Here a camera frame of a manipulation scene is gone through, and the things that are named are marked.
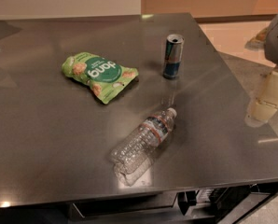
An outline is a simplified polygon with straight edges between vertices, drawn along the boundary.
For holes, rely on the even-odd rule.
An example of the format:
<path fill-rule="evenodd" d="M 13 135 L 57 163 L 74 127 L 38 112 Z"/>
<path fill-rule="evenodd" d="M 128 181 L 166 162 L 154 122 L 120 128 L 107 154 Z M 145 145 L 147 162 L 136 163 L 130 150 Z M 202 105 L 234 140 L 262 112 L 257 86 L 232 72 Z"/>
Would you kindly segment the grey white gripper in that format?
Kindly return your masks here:
<path fill-rule="evenodd" d="M 278 65 L 278 14 L 268 27 L 265 45 L 265 58 Z M 250 115 L 253 119 L 268 121 L 278 108 L 278 66 L 267 75 L 263 89 L 252 105 Z"/>

